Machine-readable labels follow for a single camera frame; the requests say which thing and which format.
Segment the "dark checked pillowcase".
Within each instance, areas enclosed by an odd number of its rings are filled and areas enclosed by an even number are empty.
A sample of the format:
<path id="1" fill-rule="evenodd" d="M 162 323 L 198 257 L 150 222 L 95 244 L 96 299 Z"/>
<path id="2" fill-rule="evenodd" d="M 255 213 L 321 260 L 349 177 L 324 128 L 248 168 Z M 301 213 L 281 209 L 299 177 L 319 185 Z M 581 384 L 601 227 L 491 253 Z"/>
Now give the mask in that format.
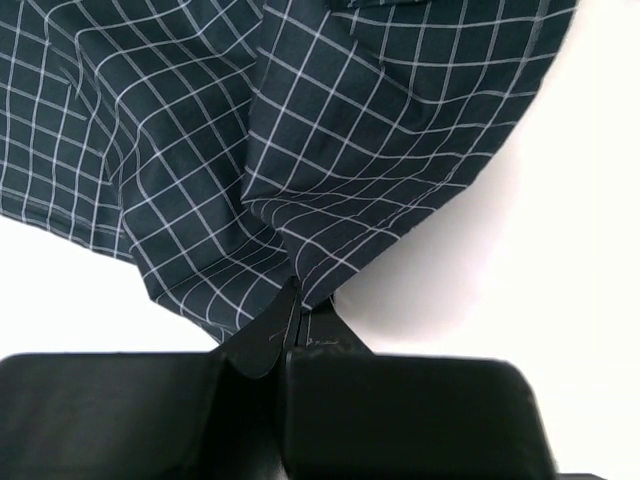
<path id="1" fill-rule="evenodd" d="M 219 341 L 312 310 L 468 188 L 572 1 L 5 1 L 1 212 Z"/>

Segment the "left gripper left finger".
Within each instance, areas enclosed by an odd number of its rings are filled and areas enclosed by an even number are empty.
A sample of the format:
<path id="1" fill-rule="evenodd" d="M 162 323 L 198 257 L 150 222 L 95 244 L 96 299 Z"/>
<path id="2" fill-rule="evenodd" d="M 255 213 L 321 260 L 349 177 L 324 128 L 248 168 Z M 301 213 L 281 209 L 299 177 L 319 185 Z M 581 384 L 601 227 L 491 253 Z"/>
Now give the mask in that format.
<path id="1" fill-rule="evenodd" d="M 1 363 L 5 479 L 282 479 L 277 369 L 295 283 L 210 352 L 29 353 Z"/>

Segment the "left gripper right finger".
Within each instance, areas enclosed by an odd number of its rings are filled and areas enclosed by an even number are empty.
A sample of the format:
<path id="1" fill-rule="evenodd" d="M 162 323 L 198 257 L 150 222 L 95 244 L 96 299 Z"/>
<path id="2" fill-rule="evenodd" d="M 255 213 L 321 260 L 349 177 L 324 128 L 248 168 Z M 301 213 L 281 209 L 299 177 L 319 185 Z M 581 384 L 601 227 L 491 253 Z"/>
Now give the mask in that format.
<path id="1" fill-rule="evenodd" d="M 356 353 L 284 337 L 284 468 L 291 479 L 551 479 L 530 384 L 487 359 Z"/>

